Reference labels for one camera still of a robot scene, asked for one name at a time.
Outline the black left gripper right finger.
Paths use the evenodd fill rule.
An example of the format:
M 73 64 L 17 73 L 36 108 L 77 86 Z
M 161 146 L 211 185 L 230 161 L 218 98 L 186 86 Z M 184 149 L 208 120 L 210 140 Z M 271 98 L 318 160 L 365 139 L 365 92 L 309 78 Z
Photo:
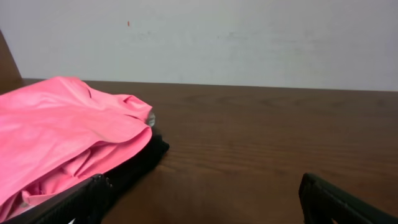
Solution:
M 315 174 L 303 175 L 298 196 L 305 224 L 397 224 L 397 217 L 367 204 Z

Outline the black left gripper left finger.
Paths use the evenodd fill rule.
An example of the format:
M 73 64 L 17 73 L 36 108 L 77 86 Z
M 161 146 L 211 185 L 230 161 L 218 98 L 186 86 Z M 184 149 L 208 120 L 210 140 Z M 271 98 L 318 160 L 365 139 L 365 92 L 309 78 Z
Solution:
M 108 178 L 96 174 L 3 224 L 101 223 L 111 188 Z

